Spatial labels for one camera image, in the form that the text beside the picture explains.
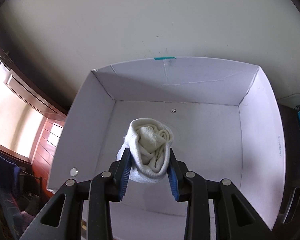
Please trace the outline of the white sock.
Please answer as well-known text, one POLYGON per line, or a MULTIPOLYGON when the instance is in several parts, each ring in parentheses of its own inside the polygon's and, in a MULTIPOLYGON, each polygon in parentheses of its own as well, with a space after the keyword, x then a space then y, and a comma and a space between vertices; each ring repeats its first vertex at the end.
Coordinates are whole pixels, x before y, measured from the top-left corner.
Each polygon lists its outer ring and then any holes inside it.
POLYGON ((129 124, 117 160, 128 148, 132 156, 129 179, 137 183, 158 183, 166 176, 170 148, 174 141, 172 130, 151 118, 139 118, 129 124))

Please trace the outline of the white XINCCI shoe box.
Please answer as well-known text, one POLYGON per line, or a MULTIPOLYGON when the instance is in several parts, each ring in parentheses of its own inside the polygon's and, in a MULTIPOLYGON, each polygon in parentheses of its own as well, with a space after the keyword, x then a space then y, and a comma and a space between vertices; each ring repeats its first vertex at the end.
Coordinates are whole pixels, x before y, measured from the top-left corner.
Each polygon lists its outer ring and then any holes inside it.
POLYGON ((274 226, 285 184, 285 141, 273 90, 259 66, 176 57, 92 70, 66 118, 48 188, 59 189, 72 168, 77 181, 107 170, 138 118, 168 126, 178 160, 207 180, 230 179, 274 226))

